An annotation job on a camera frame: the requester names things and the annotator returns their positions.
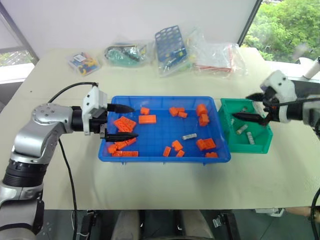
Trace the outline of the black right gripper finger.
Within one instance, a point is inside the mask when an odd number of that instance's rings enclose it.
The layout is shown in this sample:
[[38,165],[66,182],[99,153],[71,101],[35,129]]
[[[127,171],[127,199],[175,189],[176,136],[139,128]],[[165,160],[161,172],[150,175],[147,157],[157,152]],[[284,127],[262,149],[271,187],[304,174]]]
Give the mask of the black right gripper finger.
[[261,115],[250,112],[236,112],[232,113],[231,115],[239,120],[246,122],[263,123],[265,120]]
[[246,96],[245,98],[254,102],[262,102],[264,100],[264,94],[261,92],[253,93]]

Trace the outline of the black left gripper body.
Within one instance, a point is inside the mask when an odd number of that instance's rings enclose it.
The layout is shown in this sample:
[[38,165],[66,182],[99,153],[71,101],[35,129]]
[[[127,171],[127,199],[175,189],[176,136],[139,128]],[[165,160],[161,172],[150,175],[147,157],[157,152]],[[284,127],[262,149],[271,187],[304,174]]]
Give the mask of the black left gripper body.
[[92,119],[89,120],[89,132],[93,134],[99,134],[101,139],[107,139],[107,123],[108,112],[104,111],[100,116],[92,117]]

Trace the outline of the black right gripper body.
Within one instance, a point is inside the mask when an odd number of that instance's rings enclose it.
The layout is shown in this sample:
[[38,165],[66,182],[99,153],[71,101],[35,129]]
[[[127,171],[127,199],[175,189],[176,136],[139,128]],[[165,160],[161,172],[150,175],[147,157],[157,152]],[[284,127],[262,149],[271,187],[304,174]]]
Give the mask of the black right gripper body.
[[275,106],[275,104],[279,103],[279,100],[275,97],[276,91],[268,86],[263,94],[262,104],[263,111],[266,112],[266,116],[260,123],[262,126],[268,125],[269,122],[278,122],[279,121],[279,107]]

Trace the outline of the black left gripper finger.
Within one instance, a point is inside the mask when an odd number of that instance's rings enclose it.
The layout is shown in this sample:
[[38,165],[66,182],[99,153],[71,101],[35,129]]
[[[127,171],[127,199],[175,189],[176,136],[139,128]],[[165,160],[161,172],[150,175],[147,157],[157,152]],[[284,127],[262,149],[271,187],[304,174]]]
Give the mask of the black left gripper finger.
[[123,104],[108,103],[107,111],[114,112],[114,113],[133,113],[135,112],[135,109]]
[[138,137],[139,135],[137,133],[133,132],[118,132],[118,133],[107,133],[104,137],[106,142],[124,142],[127,140],[134,139]]

